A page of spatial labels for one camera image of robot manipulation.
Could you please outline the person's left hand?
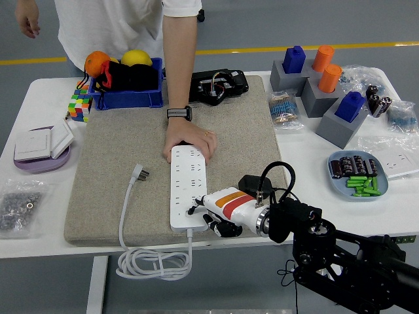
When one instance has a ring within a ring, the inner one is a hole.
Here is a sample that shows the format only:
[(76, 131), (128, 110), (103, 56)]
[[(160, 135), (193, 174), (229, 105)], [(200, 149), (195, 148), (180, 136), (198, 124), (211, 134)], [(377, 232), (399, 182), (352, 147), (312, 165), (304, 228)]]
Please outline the person's left hand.
[(214, 131), (200, 128), (185, 118), (169, 118), (163, 148), (163, 155), (168, 163), (172, 161), (172, 149), (182, 141), (198, 148), (206, 164), (209, 164), (217, 148), (217, 135)]

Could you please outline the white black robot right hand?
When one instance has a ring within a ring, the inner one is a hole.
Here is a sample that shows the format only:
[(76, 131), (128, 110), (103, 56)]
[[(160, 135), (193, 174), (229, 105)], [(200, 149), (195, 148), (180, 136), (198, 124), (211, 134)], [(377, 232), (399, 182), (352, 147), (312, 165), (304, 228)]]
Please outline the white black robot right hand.
[(205, 223), (219, 237), (238, 237), (244, 226), (259, 236), (268, 236), (268, 228), (264, 226), (268, 222), (267, 206), (258, 206), (253, 196), (235, 187), (196, 198), (187, 214), (193, 215), (200, 206), (207, 210), (202, 215)]

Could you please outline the person's right hand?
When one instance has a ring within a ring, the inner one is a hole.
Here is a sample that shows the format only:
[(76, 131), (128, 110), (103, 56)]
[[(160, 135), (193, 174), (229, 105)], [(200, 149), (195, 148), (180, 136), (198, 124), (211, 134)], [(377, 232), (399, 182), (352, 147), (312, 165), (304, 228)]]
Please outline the person's right hand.
[(23, 35), (30, 39), (39, 35), (39, 8), (34, 0), (17, 0), (15, 17)]

